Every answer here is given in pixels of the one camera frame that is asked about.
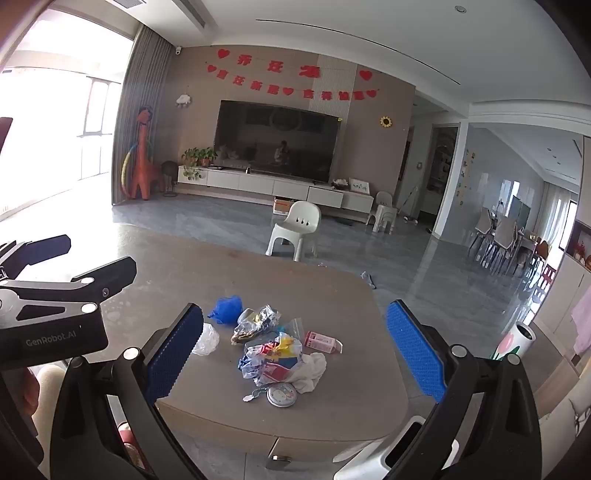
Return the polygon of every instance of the potted plant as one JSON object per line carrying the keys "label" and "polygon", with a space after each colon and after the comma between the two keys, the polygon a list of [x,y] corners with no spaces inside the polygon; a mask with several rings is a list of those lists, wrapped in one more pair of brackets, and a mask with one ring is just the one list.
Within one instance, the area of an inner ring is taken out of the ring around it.
{"label": "potted plant", "polygon": [[189,180],[197,180],[202,177],[199,167],[208,167],[217,154],[213,151],[213,147],[207,148],[188,148],[181,155],[183,160],[184,172],[183,175]]}

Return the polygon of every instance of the white trash can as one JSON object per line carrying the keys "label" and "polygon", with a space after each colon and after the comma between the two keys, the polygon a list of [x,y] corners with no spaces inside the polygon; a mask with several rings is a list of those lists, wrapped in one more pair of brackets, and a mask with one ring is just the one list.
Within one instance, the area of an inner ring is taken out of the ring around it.
{"label": "white trash can", "polygon": [[516,322],[501,340],[491,358],[493,360],[500,360],[508,353],[515,353],[523,358],[534,341],[534,331],[527,325],[521,322]]}

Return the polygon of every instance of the plastic bag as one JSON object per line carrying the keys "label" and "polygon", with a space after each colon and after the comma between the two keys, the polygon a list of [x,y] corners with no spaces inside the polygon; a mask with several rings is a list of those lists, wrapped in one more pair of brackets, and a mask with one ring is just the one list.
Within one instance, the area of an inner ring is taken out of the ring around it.
{"label": "plastic bag", "polygon": [[238,326],[234,328],[232,335],[232,345],[247,343],[257,335],[268,332],[279,324],[280,317],[281,314],[270,305],[265,305],[258,313],[252,312],[246,318],[240,315]]}
{"label": "plastic bag", "polygon": [[208,317],[220,324],[235,325],[241,312],[242,299],[238,295],[233,295],[218,299]]}
{"label": "plastic bag", "polygon": [[293,338],[297,338],[300,342],[303,342],[304,338],[306,338],[304,324],[299,318],[290,320],[285,325],[279,325],[279,327],[277,327],[275,331],[277,333],[285,332],[287,335],[290,335]]}
{"label": "plastic bag", "polygon": [[244,378],[256,385],[283,382],[301,361],[301,342],[281,332],[274,341],[249,347],[238,363]]}
{"label": "plastic bag", "polygon": [[191,353],[200,356],[209,355],[217,348],[219,342],[219,333],[216,332],[213,325],[211,323],[204,323],[201,337],[199,337],[199,340],[195,343]]}

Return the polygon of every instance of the tv cabinet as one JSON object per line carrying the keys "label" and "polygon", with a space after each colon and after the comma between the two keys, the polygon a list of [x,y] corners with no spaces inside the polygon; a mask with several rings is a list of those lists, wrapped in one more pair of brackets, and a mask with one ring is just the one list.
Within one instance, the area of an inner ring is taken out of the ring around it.
{"label": "tv cabinet", "polygon": [[330,207],[330,214],[365,221],[374,198],[363,193],[334,190],[328,185],[311,181],[292,180],[240,170],[208,170],[200,168],[201,178],[189,180],[184,167],[178,168],[177,191],[197,195],[231,198],[243,202],[272,205],[274,197],[307,200]]}

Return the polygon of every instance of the beige wall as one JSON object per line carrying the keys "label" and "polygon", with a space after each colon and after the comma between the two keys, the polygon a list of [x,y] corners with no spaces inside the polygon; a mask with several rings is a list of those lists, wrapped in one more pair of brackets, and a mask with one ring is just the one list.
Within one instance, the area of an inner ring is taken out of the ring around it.
{"label": "beige wall", "polygon": [[[355,65],[351,64],[352,68],[343,66],[342,70],[327,71],[323,78],[327,82],[329,75],[332,76],[330,87],[320,87],[325,85],[319,81],[323,79],[317,79],[314,83],[313,79],[301,77],[298,73],[301,65],[323,66],[329,63],[325,57],[281,48],[230,46],[227,47],[232,52],[230,56],[220,60],[217,57],[219,48],[184,48],[179,56],[173,57],[158,115],[155,158],[159,163],[165,160],[180,161],[182,152],[187,148],[213,144],[221,100],[270,103],[335,114],[336,111],[327,110],[331,106],[326,105],[329,102],[304,99],[298,90],[313,88],[319,91],[326,88],[336,93],[341,85],[343,90],[350,90],[350,86],[355,84],[355,89],[379,89],[379,92],[376,98],[353,100],[350,106],[347,105],[348,115],[342,115],[346,118],[346,125],[342,127],[333,177],[354,177],[368,181],[372,193],[378,190],[394,192],[410,123],[413,85],[380,72],[374,72],[373,78],[367,82],[356,75]],[[252,55],[252,63],[248,66],[237,65],[236,55],[239,53]],[[283,61],[283,73],[268,72],[269,59]],[[208,73],[208,64],[217,66],[218,70]],[[219,69],[230,72],[226,80],[216,78]],[[343,72],[343,78],[335,79],[335,72]],[[246,77],[243,86],[232,84],[236,74]],[[252,80],[263,82],[264,87],[260,92],[250,90]],[[289,86],[296,91],[290,96],[281,93],[269,95],[266,93],[269,83]],[[193,100],[188,108],[175,106],[175,100],[182,93],[188,93]],[[342,104],[335,103],[333,106],[343,110]],[[380,126],[379,119],[383,115],[392,118],[392,128]]]}

